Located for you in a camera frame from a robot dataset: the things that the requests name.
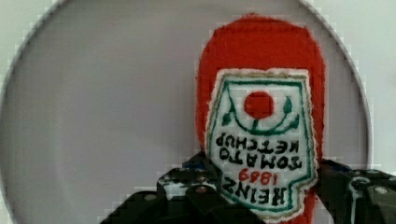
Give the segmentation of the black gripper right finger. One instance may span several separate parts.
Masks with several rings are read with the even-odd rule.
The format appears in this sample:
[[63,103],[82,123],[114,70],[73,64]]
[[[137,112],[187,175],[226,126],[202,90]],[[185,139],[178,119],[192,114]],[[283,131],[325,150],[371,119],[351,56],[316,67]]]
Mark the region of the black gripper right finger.
[[394,175],[323,160],[316,193],[334,224],[396,224]]

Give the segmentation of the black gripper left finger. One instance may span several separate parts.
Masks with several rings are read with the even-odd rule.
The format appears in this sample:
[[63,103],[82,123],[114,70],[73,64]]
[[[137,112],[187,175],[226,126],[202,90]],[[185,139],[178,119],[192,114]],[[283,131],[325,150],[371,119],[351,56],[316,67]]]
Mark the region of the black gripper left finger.
[[226,201],[218,171],[203,151],[138,191],[100,224],[264,224],[247,207]]

